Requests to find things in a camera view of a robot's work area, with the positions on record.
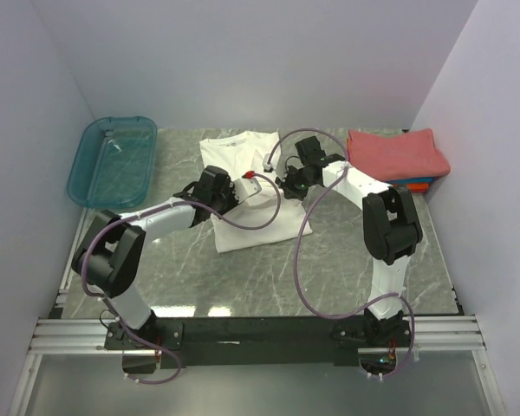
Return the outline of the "white t shirt red print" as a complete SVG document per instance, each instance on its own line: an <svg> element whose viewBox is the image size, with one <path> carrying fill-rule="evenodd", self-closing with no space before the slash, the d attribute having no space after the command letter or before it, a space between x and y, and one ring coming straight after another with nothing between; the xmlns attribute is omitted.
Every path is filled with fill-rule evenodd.
<svg viewBox="0 0 520 416"><path fill-rule="evenodd" d="M279 141L279 134L245 131L223 138L204 139L199 148L204 166L216 166L226 170L231 179L237 180L248 171L263 172L264 157L269 155ZM238 229L219 218L211 218L216 250L219 253L251 248L263 244L279 243L298 236L306 211L297 199L283 198L280 210L276 210L276 192L264 179L258 180L262 190L248 198L237 208L226 213L232 222L244 226L273 222L258 231Z"/></svg>

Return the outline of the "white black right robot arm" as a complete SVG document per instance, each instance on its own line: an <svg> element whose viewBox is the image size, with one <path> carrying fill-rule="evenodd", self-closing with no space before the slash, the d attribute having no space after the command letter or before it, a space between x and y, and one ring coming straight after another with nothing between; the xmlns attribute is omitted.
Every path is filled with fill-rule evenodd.
<svg viewBox="0 0 520 416"><path fill-rule="evenodd" d="M287 199L304 200L311 187L335 191L362 213L363 241L373 262L371 291L357 335L371 346L413 333L403 320L406 269L423 237L412 193L354 168L340 154L327 154L315 136L295 143L300 168L290 166L276 183Z"/></svg>

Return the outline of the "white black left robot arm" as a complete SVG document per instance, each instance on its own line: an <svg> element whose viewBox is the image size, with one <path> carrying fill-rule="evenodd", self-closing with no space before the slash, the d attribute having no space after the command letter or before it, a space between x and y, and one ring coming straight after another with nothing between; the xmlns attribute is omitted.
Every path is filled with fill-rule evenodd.
<svg viewBox="0 0 520 416"><path fill-rule="evenodd" d="M143 249L157 238L190 229L212 213L237 207L235 186L227 171L207 166L199 179L166 202L141 213L96 214L80 242L71 268L88 296L98 296L120 319L125 337L136 348L164 342L158 318L134 283Z"/></svg>

